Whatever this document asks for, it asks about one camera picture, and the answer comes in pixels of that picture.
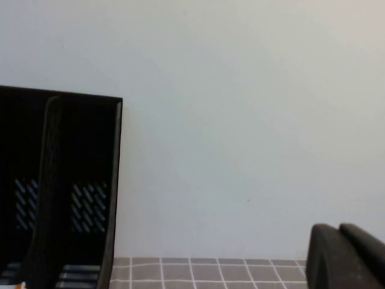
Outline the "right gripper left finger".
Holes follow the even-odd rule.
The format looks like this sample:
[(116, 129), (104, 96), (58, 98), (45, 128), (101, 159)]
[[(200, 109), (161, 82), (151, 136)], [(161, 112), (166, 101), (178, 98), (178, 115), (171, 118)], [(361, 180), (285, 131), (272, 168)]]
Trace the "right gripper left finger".
[(339, 228), (326, 224), (312, 227), (306, 278), (309, 288), (380, 287), (379, 281)]

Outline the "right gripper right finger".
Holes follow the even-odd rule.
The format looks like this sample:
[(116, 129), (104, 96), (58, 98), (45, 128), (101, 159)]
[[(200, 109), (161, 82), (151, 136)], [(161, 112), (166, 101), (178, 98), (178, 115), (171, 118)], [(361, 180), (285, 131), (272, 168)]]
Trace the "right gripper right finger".
[(340, 232), (353, 245), (361, 260), (384, 287), (384, 243), (352, 223), (342, 223)]

